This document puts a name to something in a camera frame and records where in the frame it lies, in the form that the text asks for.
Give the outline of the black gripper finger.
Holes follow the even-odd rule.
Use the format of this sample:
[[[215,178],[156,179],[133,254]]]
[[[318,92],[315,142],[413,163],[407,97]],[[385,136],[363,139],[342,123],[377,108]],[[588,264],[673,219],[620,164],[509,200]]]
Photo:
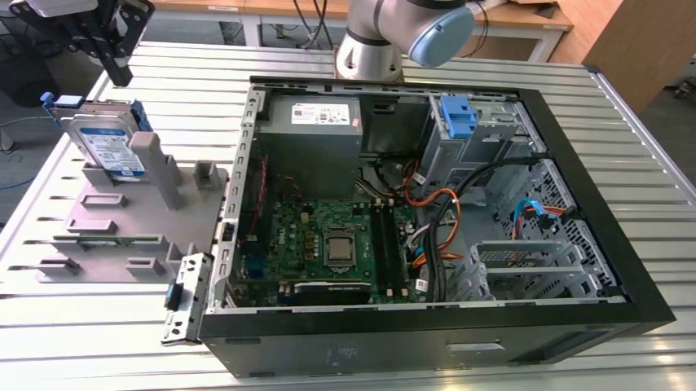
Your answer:
[[[119,32],[115,44],[116,76],[115,85],[127,86],[132,79],[127,61],[143,36],[145,25],[155,12],[155,5],[145,0],[117,1],[117,16],[125,30]]]
[[[72,52],[83,51],[107,71],[115,84],[116,41],[104,41],[88,36],[79,23],[79,13],[93,9],[93,1],[12,1],[9,12],[41,34],[55,39]]]

